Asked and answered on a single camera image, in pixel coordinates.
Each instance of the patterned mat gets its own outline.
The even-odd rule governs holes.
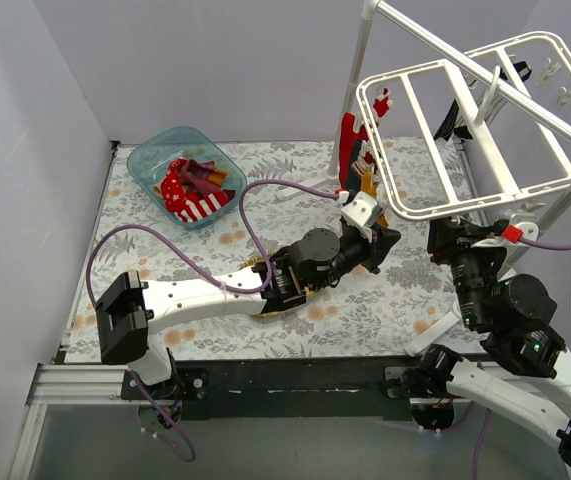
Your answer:
[[[332,144],[278,142],[222,144],[221,149],[245,172],[248,183],[264,178],[299,181],[320,175]],[[385,142],[394,162],[401,196],[427,206],[443,196],[422,140],[395,138]],[[203,230],[189,231],[171,223],[149,200],[127,171],[131,148],[119,149],[109,179],[97,239],[124,223],[153,227],[213,274],[237,270],[258,255],[238,210]],[[453,149],[444,152],[447,168],[461,197],[469,187]],[[278,187],[254,189],[246,199],[247,215],[268,250],[300,239],[315,227],[339,232],[340,205],[302,195],[278,202]],[[311,298],[307,305],[272,318],[233,315],[193,321],[159,334],[177,359],[249,359],[404,354],[403,345],[445,314],[455,300],[447,269],[429,262],[427,223],[388,217],[403,238],[393,248],[379,275],[357,267],[335,289]],[[186,280],[196,275],[154,237],[122,232],[107,242],[92,271],[98,298],[114,278],[138,270],[143,279]],[[99,362],[96,317],[83,287],[76,304],[67,363]],[[461,353],[479,352],[477,337],[459,323],[440,340]]]

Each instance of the clear blue bin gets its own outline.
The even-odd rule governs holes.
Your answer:
[[[222,188],[234,190],[234,198],[202,220],[181,222],[173,213],[167,211],[163,199],[154,194],[154,185],[165,178],[167,167],[172,160],[179,157],[194,159],[199,163],[214,161],[217,168],[227,172]],[[205,227],[234,210],[240,201],[241,191],[247,186],[245,174],[232,159],[209,138],[191,127],[172,128],[140,145],[129,156],[127,170],[167,218],[187,229]]]

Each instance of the gray wall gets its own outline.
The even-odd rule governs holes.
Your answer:
[[[110,139],[177,125],[213,140],[333,138],[361,0],[35,0]],[[462,49],[520,32],[536,0],[394,0]],[[436,58],[376,18],[364,74]],[[425,88],[428,112],[450,95]],[[404,116],[393,125],[406,132]]]
[[[566,0],[539,1],[527,21],[523,31],[547,30],[560,35],[571,50],[571,2]],[[534,70],[540,73],[546,54],[538,58],[523,56],[527,61],[533,60]],[[561,86],[567,87],[569,81],[561,70],[549,82],[535,86],[536,78],[528,83],[534,99],[544,104],[561,118],[571,123],[571,105],[558,108],[555,105]],[[515,107],[501,111],[497,121],[492,125],[498,138],[499,146],[516,172],[519,182],[532,182],[541,176],[551,175],[554,167],[548,157],[548,152],[538,134],[524,115]],[[571,146],[567,147],[571,159]],[[485,193],[492,191],[492,185],[487,181],[484,166],[478,162],[474,165],[479,188]],[[551,203],[553,198],[546,199]],[[545,240],[553,243],[571,242],[571,210],[547,233]],[[517,265],[519,271],[537,275],[545,283],[551,296],[558,302],[559,309],[553,321],[554,327],[567,339],[571,347],[571,253],[550,253],[532,250]]]
[[[109,144],[29,0],[0,1],[0,478],[56,351]]]

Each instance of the white metal pole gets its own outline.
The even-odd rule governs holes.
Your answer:
[[[372,19],[376,13],[376,4],[378,1],[379,0],[365,0],[363,4],[363,13],[361,15],[362,20],[360,29],[358,31],[356,50],[354,52],[354,58],[352,59],[352,68],[349,73],[349,80],[347,82],[347,89],[345,90],[345,97],[343,98],[341,116],[338,119],[338,126],[336,128],[336,134],[334,135],[334,146],[332,148],[332,157],[330,159],[329,166],[322,175],[307,178],[299,182],[301,185],[305,185],[306,187],[310,188],[318,188],[327,183],[336,184],[338,182],[338,147],[341,139],[341,120],[343,115],[345,115],[345,112],[348,112],[352,108],[352,103],[354,101],[354,92],[356,91],[358,79],[361,74],[363,57],[365,56],[365,49],[367,48],[367,41],[369,40],[369,32],[372,28]],[[296,197],[301,193],[301,190],[297,188],[286,187],[276,192],[276,198],[278,200],[289,200],[290,198]]]
[[[356,42],[356,50],[354,52],[354,59],[352,60],[352,69],[349,72],[349,80],[347,81],[347,89],[345,90],[345,97],[343,98],[343,108],[341,115],[338,117],[338,127],[336,128],[336,135],[334,135],[334,148],[332,149],[332,159],[327,168],[328,177],[338,177],[338,146],[341,139],[341,121],[343,115],[352,109],[354,103],[354,92],[358,85],[358,79],[361,75],[361,68],[363,66],[363,58],[365,57],[365,49],[367,48],[367,40],[369,40],[369,32],[372,28],[372,15],[365,12],[363,9],[363,19],[361,20],[361,28],[358,31],[358,40]]]

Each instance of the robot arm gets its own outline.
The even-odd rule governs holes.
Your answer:
[[[126,364],[148,386],[171,381],[174,361],[154,336],[164,329],[215,316],[288,310],[304,304],[308,291],[336,287],[357,265],[379,273],[400,233],[379,224],[383,209],[366,193],[339,196],[341,237],[318,228],[278,250],[270,257],[271,284],[264,291],[233,293],[226,287],[258,290],[268,275],[265,262],[216,277],[222,288],[202,279],[143,282],[138,272],[122,273],[96,303],[102,363]]]
[[[428,252],[434,263],[451,268],[466,328],[489,333],[481,346],[491,358],[547,400],[489,378],[440,345],[430,347],[421,368],[428,378],[440,375],[449,393],[478,401],[557,446],[571,466],[571,352],[550,326],[557,305],[540,280],[523,274],[498,280],[505,248],[488,239],[509,237],[508,228],[506,220],[489,227],[433,220]]]

